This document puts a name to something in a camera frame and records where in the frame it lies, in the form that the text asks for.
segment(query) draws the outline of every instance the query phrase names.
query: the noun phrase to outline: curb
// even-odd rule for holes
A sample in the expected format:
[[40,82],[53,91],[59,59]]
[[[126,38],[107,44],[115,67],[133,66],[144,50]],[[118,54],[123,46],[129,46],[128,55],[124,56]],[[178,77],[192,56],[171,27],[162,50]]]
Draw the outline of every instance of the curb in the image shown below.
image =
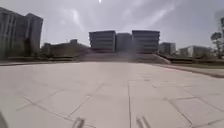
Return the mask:
[[200,72],[200,71],[194,71],[194,70],[190,70],[190,69],[183,69],[183,68],[170,67],[170,66],[164,66],[164,65],[157,65],[157,66],[163,67],[163,68],[169,68],[169,69],[175,69],[175,70],[180,70],[180,71],[186,71],[186,72],[191,72],[191,73],[207,75],[207,76],[211,76],[214,78],[224,78],[224,75],[220,75],[220,74],[206,73],[206,72]]
[[78,63],[78,61],[72,62],[34,62],[34,63],[14,63],[14,64],[0,64],[1,66],[19,66],[19,65],[37,65],[37,64],[62,64],[62,63]]

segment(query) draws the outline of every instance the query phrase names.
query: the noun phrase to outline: tall building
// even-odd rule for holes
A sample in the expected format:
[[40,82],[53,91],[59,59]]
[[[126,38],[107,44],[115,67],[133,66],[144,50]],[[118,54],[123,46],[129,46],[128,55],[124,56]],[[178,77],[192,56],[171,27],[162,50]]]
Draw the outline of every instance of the tall building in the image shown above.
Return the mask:
[[132,31],[132,41],[137,53],[152,54],[158,52],[159,31]]
[[90,32],[91,49],[95,52],[111,53],[115,52],[116,32],[115,31],[98,31]]
[[28,20],[26,37],[31,42],[32,54],[37,54],[40,52],[43,19],[31,13],[26,15],[26,19]]
[[163,42],[159,45],[159,53],[171,55],[176,52],[176,44],[170,42]]
[[130,33],[118,33],[116,35],[116,51],[130,51],[132,45],[132,35]]
[[37,54],[42,24],[43,19],[38,16],[22,16],[0,7],[0,57],[24,55],[26,42],[30,43],[31,54]]

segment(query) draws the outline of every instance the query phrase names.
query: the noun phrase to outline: white building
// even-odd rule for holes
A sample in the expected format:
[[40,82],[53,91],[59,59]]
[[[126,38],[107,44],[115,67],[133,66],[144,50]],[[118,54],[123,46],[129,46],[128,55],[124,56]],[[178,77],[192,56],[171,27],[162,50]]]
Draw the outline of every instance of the white building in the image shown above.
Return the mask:
[[179,49],[179,53],[183,57],[192,58],[209,58],[211,57],[211,49],[203,46],[189,46]]
[[25,40],[30,40],[31,54],[40,50],[43,19],[33,14],[26,16],[0,7],[0,58],[22,56]]
[[176,53],[176,44],[171,42],[163,42],[159,45],[159,53],[171,55]]

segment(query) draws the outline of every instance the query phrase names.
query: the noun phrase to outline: distant building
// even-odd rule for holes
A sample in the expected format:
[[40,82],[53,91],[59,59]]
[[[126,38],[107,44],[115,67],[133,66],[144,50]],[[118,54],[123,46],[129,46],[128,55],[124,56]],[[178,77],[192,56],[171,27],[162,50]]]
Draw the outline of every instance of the distant building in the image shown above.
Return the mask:
[[175,43],[169,43],[169,42],[163,42],[159,45],[159,53],[171,55],[176,52],[176,44]]
[[0,57],[23,56],[27,48],[30,54],[37,54],[42,24],[38,16],[22,16],[0,7]]
[[137,53],[152,54],[158,52],[159,31],[132,31],[132,41]]
[[130,51],[132,46],[132,35],[130,33],[118,33],[116,35],[116,51]]
[[76,39],[73,39],[69,43],[45,43],[41,48],[41,54],[49,57],[74,57],[88,52],[88,49],[87,46],[79,44]]
[[211,49],[203,46],[189,46],[179,49],[179,54],[183,57],[208,58],[211,57]]
[[91,49],[95,52],[111,53],[116,49],[116,32],[115,31],[98,31],[90,32]]

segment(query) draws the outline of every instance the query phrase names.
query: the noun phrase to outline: office building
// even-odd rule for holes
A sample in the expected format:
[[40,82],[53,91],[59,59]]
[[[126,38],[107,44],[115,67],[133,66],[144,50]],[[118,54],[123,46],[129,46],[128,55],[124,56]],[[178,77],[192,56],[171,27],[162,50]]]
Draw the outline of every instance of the office building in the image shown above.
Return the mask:
[[111,53],[115,52],[115,31],[90,32],[90,45],[94,52]]
[[137,53],[152,54],[158,52],[159,47],[159,31],[132,31],[133,47]]
[[170,42],[163,42],[159,45],[159,53],[165,55],[171,55],[176,52],[176,44]]
[[210,48],[195,45],[179,49],[179,54],[191,58],[208,58],[212,55]]
[[130,33],[118,33],[116,35],[116,52],[127,52],[131,50],[132,35]]
[[0,8],[0,57],[38,54],[43,19]]

